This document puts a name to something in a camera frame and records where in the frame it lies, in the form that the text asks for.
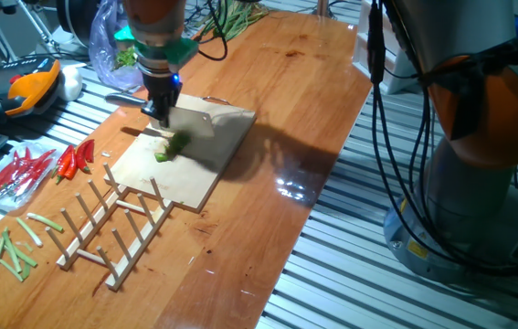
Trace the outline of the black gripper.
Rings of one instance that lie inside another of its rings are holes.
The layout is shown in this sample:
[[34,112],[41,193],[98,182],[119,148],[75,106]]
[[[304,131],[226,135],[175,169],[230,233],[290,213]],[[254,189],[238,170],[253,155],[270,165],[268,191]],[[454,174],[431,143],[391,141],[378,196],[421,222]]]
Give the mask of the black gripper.
[[182,89],[179,74],[171,71],[161,75],[143,74],[143,84],[149,92],[149,101],[143,103],[141,113],[158,120],[162,129],[168,129],[171,107],[176,105]]

